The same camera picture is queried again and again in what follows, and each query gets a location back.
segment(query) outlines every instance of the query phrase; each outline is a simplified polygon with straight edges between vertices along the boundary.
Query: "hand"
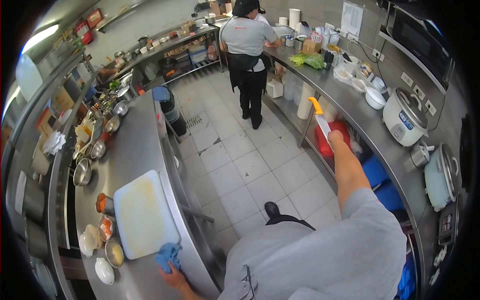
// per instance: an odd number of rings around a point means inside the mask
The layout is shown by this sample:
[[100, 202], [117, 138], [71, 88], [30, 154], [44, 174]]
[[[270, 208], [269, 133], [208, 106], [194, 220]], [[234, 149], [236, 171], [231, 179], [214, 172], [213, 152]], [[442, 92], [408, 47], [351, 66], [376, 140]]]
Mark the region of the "hand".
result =
[[185, 276], [183, 276], [182, 273], [180, 273], [170, 261], [167, 262], [168, 265], [170, 266], [170, 269], [172, 269], [171, 274], [167, 274], [162, 271], [161, 267], [158, 267], [158, 271], [160, 272], [160, 275], [163, 277], [163, 280], [165, 280], [165, 283], [171, 287], [171, 288], [176, 288], [180, 289], [183, 285], [187, 285], [187, 281], [185, 280]]
[[333, 144], [337, 141], [343, 141], [343, 134], [340, 132], [340, 130], [333, 130], [328, 133], [328, 141], [330, 144]]

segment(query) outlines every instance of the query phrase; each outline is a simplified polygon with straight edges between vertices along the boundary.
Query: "green vegetable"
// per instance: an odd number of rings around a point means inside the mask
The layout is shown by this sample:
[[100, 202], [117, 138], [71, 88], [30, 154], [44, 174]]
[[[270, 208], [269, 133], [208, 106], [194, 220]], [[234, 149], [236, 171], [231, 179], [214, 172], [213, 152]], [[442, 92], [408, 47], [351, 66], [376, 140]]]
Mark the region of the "green vegetable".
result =
[[308, 58], [305, 60], [305, 63], [316, 69], [323, 69], [324, 57], [321, 54], [313, 53], [312, 55], [308, 56]]
[[116, 90], [117, 87], [119, 87], [119, 86], [120, 86], [120, 79], [112, 80], [112, 82], [109, 85], [110, 90]]
[[300, 54], [296, 54], [292, 57], [289, 57], [288, 59], [290, 61], [294, 62], [295, 66], [301, 66], [301, 65], [303, 65], [303, 63], [305, 62], [305, 60], [307, 58], [308, 58], [307, 54], [300, 53]]

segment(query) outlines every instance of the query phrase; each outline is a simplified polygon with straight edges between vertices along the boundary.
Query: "gray t-shirt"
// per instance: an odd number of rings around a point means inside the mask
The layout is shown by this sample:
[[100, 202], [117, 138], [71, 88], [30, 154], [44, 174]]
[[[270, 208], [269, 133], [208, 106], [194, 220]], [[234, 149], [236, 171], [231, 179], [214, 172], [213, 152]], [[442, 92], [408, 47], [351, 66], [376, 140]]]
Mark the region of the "gray t-shirt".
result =
[[225, 289], [237, 299], [246, 264], [258, 282], [256, 300], [393, 299], [407, 238], [370, 189], [347, 199], [342, 221], [313, 231], [296, 222], [257, 228], [227, 258]]
[[[273, 28], [265, 22], [237, 17], [225, 22], [220, 34], [220, 40], [227, 44], [230, 53], [252, 56], [259, 56], [263, 52], [266, 40], [273, 43], [278, 37]], [[259, 72], [263, 69], [264, 63], [259, 59], [253, 71]]]

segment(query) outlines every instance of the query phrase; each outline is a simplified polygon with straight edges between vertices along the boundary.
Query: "black shoe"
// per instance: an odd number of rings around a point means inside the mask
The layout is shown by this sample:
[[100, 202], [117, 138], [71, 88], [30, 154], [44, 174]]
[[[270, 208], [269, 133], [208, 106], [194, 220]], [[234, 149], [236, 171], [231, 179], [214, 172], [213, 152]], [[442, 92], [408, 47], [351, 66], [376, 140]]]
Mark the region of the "black shoe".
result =
[[244, 119], [244, 120], [248, 119], [249, 117], [250, 117], [250, 111], [249, 110], [246, 111], [246, 112], [244, 111], [242, 116], [241, 116], [241, 118]]
[[280, 216], [280, 210], [278, 209], [278, 205], [269, 201], [265, 203], [265, 211], [270, 219], [273, 219], [276, 216]]
[[263, 120], [262, 116], [260, 116], [260, 120], [259, 120], [259, 121], [257, 121], [257, 120], [252, 120], [252, 127], [253, 127], [253, 129], [257, 130], [258, 127], [260, 127], [260, 124], [262, 124], [262, 120]]

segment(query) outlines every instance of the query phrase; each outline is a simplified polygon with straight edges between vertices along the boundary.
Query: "knife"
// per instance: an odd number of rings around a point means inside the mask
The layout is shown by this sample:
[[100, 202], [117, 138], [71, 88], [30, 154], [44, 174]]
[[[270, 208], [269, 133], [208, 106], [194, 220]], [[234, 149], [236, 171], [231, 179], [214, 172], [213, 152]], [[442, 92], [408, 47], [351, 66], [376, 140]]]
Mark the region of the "knife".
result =
[[322, 130], [325, 136], [325, 139], [330, 145], [330, 142], [328, 141], [328, 133], [331, 132], [332, 130], [330, 129], [330, 126], [328, 126], [327, 120], [325, 120], [324, 112], [320, 107], [320, 104], [318, 104], [318, 101], [315, 97], [308, 97], [308, 100], [311, 101], [313, 103], [313, 107], [315, 107], [315, 119], [317, 120], [317, 123], [320, 126], [320, 129]]

